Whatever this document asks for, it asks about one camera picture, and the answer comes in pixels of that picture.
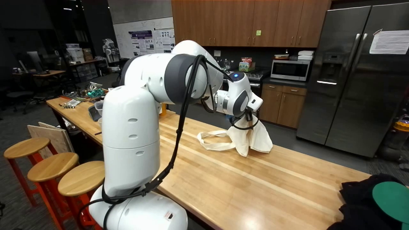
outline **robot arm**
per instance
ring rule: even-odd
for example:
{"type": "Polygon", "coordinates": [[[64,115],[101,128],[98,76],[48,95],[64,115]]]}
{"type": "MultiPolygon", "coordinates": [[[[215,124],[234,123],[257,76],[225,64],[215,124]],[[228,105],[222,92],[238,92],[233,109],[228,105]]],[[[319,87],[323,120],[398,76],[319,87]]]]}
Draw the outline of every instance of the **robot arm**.
{"type": "MultiPolygon", "coordinates": [[[[105,183],[94,194],[94,201],[144,189],[158,174],[159,102],[182,104],[187,92],[191,92],[191,99],[207,97],[206,104],[211,110],[233,117],[242,117],[248,108],[257,111],[262,104],[251,91],[248,78],[241,73],[232,74],[229,91],[222,91],[224,73],[216,60],[193,41],[178,44],[172,54],[136,58],[123,72],[124,86],[110,91],[104,101],[105,183]],[[191,77],[196,78],[192,88],[188,85],[191,77]]],[[[109,209],[109,203],[101,202],[92,205],[90,212],[100,225],[105,225],[109,209]]],[[[130,228],[136,219],[153,220],[153,224],[163,220],[165,229],[179,229],[187,224],[182,207],[153,192],[127,200],[114,210],[108,221],[109,229],[130,228]],[[173,214],[174,219],[164,219],[165,214],[173,214]]]]}

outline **computer monitor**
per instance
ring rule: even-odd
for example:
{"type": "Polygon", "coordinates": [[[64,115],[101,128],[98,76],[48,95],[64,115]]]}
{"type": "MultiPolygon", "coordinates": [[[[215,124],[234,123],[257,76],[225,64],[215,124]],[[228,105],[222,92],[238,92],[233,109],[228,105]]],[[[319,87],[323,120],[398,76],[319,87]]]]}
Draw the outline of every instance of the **computer monitor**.
{"type": "Polygon", "coordinates": [[[17,59],[20,60],[23,71],[29,73],[45,73],[48,71],[38,51],[21,53],[17,59]]]}

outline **red stool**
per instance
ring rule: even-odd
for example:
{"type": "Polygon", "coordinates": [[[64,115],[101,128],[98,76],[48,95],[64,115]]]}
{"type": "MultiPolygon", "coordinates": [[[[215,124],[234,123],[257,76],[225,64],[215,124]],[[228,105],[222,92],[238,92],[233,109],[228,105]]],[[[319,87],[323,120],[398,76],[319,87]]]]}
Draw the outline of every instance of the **red stool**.
{"type": "Polygon", "coordinates": [[[25,189],[26,196],[29,197],[32,206],[36,205],[36,201],[34,198],[34,194],[39,193],[38,189],[30,189],[27,180],[25,175],[22,174],[22,170],[18,168],[16,160],[27,156],[32,165],[36,165],[43,160],[40,151],[43,148],[48,147],[53,155],[57,155],[57,151],[54,146],[52,145],[52,141],[49,138],[30,138],[26,141],[22,141],[20,143],[16,143],[14,146],[9,147],[7,151],[4,151],[4,157],[11,164],[18,182],[25,189]]]}
{"type": "Polygon", "coordinates": [[[63,152],[43,160],[27,174],[27,178],[36,184],[58,229],[64,229],[64,221],[72,216],[67,202],[58,192],[58,183],[64,174],[77,165],[77,163],[78,155],[63,152]]]}
{"type": "Polygon", "coordinates": [[[89,209],[77,219],[84,206],[90,203],[92,193],[103,184],[105,168],[103,161],[82,164],[68,174],[59,183],[59,192],[67,198],[72,215],[80,226],[94,226],[101,229],[89,214],[89,209]]]}

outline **kitchen cabinet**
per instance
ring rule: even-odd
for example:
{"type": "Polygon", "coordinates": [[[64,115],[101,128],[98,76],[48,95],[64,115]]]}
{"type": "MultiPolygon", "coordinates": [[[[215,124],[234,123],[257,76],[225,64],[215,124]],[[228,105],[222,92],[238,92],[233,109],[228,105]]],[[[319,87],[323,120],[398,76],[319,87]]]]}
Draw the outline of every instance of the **kitchen cabinet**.
{"type": "Polygon", "coordinates": [[[173,0],[177,42],[316,48],[331,0],[173,0]]]}
{"type": "Polygon", "coordinates": [[[260,119],[297,128],[306,94],[307,90],[302,87],[265,83],[262,88],[264,105],[260,110],[260,119]]]}

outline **stainless steel refrigerator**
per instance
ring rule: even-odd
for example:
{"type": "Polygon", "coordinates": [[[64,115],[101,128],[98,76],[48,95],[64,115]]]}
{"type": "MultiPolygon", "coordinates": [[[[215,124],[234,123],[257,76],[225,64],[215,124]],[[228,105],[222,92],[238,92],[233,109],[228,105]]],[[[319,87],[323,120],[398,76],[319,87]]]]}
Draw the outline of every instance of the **stainless steel refrigerator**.
{"type": "Polygon", "coordinates": [[[297,137],[374,157],[409,91],[409,3],[331,9],[297,137]]]}

